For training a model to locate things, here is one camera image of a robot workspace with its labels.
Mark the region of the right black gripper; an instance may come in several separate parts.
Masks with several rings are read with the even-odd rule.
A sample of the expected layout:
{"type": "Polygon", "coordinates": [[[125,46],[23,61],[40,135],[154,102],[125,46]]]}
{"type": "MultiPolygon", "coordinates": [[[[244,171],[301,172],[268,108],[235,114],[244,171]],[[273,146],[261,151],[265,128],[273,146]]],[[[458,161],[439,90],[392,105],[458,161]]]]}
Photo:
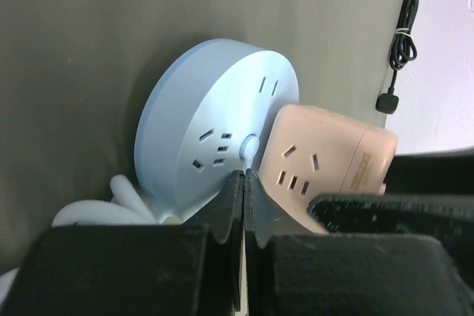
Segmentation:
{"type": "Polygon", "coordinates": [[[473,231],[472,147],[397,155],[384,182],[395,195],[320,194],[307,212],[332,233],[461,237],[473,231]]]}

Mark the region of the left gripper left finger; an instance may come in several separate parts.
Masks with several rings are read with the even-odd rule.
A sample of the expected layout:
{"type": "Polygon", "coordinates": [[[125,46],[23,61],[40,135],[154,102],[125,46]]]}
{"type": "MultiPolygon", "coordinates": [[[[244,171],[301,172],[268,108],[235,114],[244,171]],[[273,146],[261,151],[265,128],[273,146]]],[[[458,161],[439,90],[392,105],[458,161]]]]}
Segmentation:
{"type": "Polygon", "coordinates": [[[180,225],[52,227],[30,247],[3,315],[234,315],[244,173],[180,225]]]}

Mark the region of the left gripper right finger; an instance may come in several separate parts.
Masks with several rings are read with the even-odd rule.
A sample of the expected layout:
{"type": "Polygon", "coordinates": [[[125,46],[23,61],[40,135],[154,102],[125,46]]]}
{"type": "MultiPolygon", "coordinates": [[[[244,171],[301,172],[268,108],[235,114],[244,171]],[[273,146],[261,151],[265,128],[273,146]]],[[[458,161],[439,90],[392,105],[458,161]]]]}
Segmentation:
{"type": "Polygon", "coordinates": [[[244,178],[244,231],[250,315],[473,313],[473,231],[313,233],[252,170],[244,178]]]}

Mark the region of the pink cube plug adapter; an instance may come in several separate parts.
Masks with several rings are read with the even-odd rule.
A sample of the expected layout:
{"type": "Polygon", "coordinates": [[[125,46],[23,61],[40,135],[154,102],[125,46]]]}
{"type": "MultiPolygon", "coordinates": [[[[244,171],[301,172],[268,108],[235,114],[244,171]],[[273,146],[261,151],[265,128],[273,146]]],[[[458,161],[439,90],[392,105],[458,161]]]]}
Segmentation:
{"type": "Polygon", "coordinates": [[[395,133],[320,107],[290,104],[275,118],[258,176],[267,194],[314,233],[307,208],[320,193],[383,194],[395,133]]]}

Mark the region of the round light blue socket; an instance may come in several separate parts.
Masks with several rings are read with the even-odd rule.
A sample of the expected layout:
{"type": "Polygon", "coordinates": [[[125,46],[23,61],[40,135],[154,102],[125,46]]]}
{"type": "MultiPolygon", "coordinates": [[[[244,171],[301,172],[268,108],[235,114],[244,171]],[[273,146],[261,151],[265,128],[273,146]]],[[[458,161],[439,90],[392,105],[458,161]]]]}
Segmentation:
{"type": "Polygon", "coordinates": [[[275,51],[215,38],[179,56],[152,89],[134,143],[155,219],[185,221],[230,173],[258,169],[278,111],[298,101],[296,72],[275,51]]]}

